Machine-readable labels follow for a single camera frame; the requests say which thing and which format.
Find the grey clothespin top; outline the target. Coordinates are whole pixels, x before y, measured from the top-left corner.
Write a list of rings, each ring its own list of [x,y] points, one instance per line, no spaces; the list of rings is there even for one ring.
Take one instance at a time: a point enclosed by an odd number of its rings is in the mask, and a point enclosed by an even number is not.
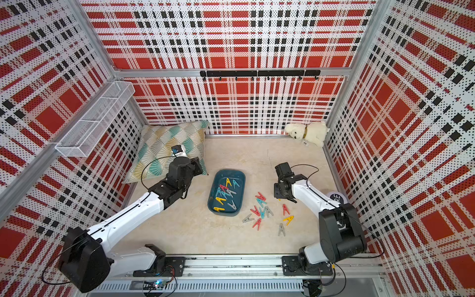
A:
[[[234,192],[234,191],[232,191],[232,190],[230,190],[230,189],[228,189],[226,192],[227,192],[231,197],[233,197],[233,195],[236,194],[236,192]]]

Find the teal plastic storage box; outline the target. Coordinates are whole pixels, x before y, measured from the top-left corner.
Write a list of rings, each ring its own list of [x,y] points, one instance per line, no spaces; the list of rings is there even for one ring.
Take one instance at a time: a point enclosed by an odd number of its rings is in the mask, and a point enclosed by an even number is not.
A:
[[[215,215],[236,216],[242,208],[245,185],[243,172],[231,169],[218,171],[210,190],[208,209]]]

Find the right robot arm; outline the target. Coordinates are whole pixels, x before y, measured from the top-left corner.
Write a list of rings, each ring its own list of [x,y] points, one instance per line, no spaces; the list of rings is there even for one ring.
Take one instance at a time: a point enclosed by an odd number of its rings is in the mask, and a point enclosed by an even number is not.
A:
[[[307,177],[295,174],[288,163],[277,165],[275,170],[278,181],[274,184],[274,197],[302,202],[319,219],[319,242],[299,252],[304,264],[336,263],[365,252],[364,231],[351,204],[330,199]]]

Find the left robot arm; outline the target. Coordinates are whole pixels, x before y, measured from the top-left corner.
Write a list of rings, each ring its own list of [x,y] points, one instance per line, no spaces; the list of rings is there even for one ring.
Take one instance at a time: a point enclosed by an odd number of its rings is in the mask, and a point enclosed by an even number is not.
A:
[[[126,254],[113,255],[111,251],[145,221],[186,198],[192,179],[202,173],[199,158],[174,158],[166,177],[132,205],[86,230],[70,230],[59,256],[59,270],[82,293],[126,272],[146,276],[166,271],[166,254],[153,244]]]

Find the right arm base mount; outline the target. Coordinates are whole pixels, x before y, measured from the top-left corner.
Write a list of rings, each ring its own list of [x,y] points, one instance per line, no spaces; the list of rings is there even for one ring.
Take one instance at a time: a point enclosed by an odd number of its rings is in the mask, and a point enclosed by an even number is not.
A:
[[[333,269],[329,262],[310,264],[299,256],[282,256],[284,276],[332,276]]]

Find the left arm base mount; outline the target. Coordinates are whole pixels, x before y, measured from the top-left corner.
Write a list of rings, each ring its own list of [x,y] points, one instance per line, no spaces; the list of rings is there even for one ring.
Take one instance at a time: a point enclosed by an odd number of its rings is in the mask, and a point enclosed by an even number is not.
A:
[[[146,251],[152,251],[155,256],[151,265],[145,270],[133,272],[134,277],[182,277],[186,262],[185,257],[167,256],[153,244],[145,245]]]

